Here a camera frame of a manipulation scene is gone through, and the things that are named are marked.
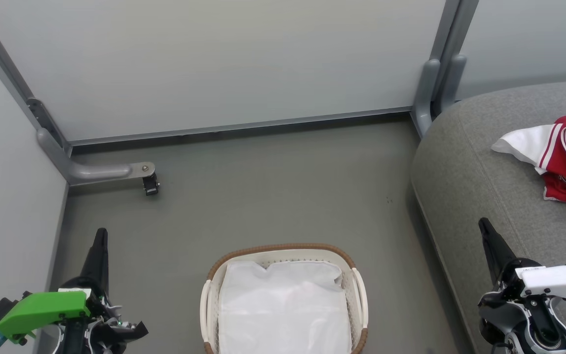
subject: gray upholstery fabric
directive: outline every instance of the gray upholstery fabric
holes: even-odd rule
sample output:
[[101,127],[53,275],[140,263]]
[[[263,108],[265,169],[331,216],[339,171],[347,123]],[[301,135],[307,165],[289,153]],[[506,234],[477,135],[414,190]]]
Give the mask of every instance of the gray upholstery fabric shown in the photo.
[[[533,167],[490,146],[564,115],[566,83],[483,94],[441,114],[418,147],[412,182],[478,353],[490,352],[477,304],[492,287],[478,220],[488,217],[518,256],[566,264],[566,204],[543,200]],[[566,324],[566,302],[559,314]]]

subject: white partition panel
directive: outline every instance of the white partition panel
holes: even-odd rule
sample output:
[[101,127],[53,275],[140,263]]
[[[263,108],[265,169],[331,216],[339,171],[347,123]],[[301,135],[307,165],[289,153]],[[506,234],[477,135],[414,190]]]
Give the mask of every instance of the white partition panel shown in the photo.
[[480,0],[456,98],[566,81],[566,0]]
[[[36,130],[0,81],[0,300],[45,291],[66,183],[36,142]],[[29,354],[4,344],[1,354]]]
[[0,0],[70,141],[409,107],[445,0]]

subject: gray floor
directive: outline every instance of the gray floor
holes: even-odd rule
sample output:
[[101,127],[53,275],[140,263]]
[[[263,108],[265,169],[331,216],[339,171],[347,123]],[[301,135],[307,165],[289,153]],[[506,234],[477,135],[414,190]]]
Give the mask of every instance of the gray floor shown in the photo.
[[150,334],[127,353],[203,353],[198,303],[225,253],[263,244],[341,247],[368,288],[365,354],[469,353],[409,189],[408,120],[78,155],[153,161],[160,194],[72,193],[53,285],[77,275],[98,227],[110,239],[110,295]]

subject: red and white shirt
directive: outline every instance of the red and white shirt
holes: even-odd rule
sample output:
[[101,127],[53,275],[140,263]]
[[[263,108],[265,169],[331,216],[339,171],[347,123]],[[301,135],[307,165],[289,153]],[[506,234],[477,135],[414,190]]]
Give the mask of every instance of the red and white shirt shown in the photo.
[[566,116],[554,124],[514,130],[492,149],[532,164],[543,176],[544,199],[566,202]]

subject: laundry basket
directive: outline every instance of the laundry basket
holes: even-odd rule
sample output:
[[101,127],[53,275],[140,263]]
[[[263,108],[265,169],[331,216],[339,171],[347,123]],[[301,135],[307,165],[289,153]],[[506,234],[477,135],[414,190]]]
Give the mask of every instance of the laundry basket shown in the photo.
[[368,300],[366,288],[353,260],[341,249],[319,243],[292,243],[242,249],[223,256],[209,271],[200,296],[200,331],[207,354],[218,354],[218,310],[220,289],[229,262],[252,261],[268,267],[276,262],[325,261],[342,270],[342,287],[346,295],[353,347],[360,354],[368,337]]

